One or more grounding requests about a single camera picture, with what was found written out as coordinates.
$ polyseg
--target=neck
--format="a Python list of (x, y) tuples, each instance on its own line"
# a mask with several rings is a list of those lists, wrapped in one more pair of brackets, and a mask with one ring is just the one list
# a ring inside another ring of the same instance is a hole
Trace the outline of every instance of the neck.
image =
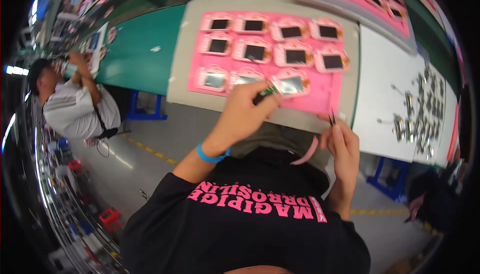
[(55, 91), (43, 91), (42, 93), (39, 94), (38, 99), (40, 102), (45, 104), (45, 102), (49, 99), (49, 97), (54, 93)]

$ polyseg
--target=sleeve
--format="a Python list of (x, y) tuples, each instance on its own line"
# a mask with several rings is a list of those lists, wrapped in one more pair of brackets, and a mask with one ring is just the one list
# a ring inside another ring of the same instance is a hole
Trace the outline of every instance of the sleeve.
[(131, 273), (158, 272), (159, 255), (168, 256), (175, 246), (185, 211), (180, 205), (196, 186), (168, 173), (147, 203), (129, 218), (120, 252)]
[(73, 92), (69, 96), (53, 97), (47, 101), (44, 113), (49, 118), (61, 118), (74, 121), (79, 117), (92, 113), (94, 110), (92, 96), (87, 87)]
[(345, 273), (370, 273), (370, 253), (363, 239), (355, 231), (353, 222), (341, 221), (344, 236), (344, 246), (340, 250), (339, 269)]

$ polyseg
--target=red plastic stool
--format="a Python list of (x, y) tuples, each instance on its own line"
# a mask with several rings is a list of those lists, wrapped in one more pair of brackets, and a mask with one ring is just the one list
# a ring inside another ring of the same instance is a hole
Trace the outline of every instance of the red plastic stool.
[(109, 207), (106, 211), (101, 213), (98, 218), (102, 222), (103, 227), (108, 232), (112, 232), (121, 228), (122, 225), (119, 223), (121, 215), (120, 211), (116, 211), (113, 207)]
[(72, 170), (72, 172), (76, 172), (82, 169), (81, 164), (78, 162), (78, 160), (74, 159), (71, 162), (68, 163), (68, 167)]

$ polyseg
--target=white shirt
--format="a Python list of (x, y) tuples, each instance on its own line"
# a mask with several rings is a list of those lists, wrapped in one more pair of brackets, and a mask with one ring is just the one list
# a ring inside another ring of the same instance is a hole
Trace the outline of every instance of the white shirt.
[[(117, 103), (106, 89), (101, 85), (97, 87), (102, 94), (97, 108), (105, 127), (119, 127), (121, 120)], [(103, 133), (88, 88), (80, 88), (71, 80), (48, 98), (43, 106), (43, 115), (46, 122), (66, 138), (89, 139)]]

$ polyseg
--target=gray pants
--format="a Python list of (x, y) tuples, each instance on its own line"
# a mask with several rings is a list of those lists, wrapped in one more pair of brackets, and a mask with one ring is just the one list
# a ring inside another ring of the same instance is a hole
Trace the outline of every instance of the gray pants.
[[(320, 134), (264, 122), (254, 134), (233, 145), (230, 155), (236, 158), (243, 158), (257, 147), (262, 146), (291, 151), (301, 157), (309, 149), (315, 135), (320, 142)], [(326, 173), (325, 166), (330, 156), (328, 149), (320, 150), (317, 148), (308, 163)]]

